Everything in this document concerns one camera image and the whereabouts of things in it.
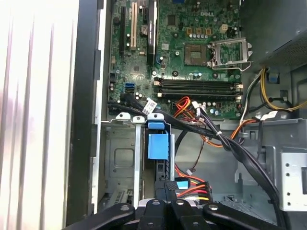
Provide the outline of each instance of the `screw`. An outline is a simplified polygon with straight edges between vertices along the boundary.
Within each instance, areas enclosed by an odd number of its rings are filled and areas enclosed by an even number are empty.
[[[127,205],[123,205],[123,206],[120,208],[120,210],[122,210],[122,211],[127,211],[127,210],[129,210],[129,207],[128,207]]]
[[[178,200],[178,201],[176,201],[176,204],[178,204],[178,205],[183,205],[184,202],[183,202],[182,200]]]
[[[209,209],[215,211],[218,209],[218,207],[216,205],[209,205]]]

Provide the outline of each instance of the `side panel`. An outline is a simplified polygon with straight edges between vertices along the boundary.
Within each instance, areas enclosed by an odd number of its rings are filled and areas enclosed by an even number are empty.
[[[0,229],[66,221],[79,1],[0,1]]]

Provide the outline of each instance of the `cable connector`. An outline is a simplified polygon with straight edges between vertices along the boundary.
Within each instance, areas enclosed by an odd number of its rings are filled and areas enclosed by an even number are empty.
[[[198,109],[200,107],[200,105],[197,103],[197,101],[193,101],[192,106],[194,107],[194,109]]]

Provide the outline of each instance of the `gray metal surface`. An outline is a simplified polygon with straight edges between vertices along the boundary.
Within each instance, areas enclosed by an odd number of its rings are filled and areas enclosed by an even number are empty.
[[[175,180],[175,135],[171,134],[170,138],[170,153],[169,153],[169,179]]]
[[[280,67],[307,62],[306,0],[246,0],[240,15],[251,60]]]
[[[281,153],[280,192],[283,211],[307,211],[307,194],[303,194],[302,168],[307,167],[307,149],[284,148]]]
[[[134,182],[133,182],[133,206],[136,208],[140,200],[140,177],[141,177],[141,161],[142,161],[142,124],[135,126],[135,150],[134,150]]]
[[[0,229],[62,229],[79,1],[0,1]]]

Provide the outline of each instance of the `pcie slot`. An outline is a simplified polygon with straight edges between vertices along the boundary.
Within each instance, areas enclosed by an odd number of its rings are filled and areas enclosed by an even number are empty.
[[[119,54],[124,55],[125,49],[126,7],[120,8]]]
[[[137,22],[138,22],[138,3],[132,3],[132,21],[131,21],[131,44],[132,50],[136,49],[136,32],[137,32]]]

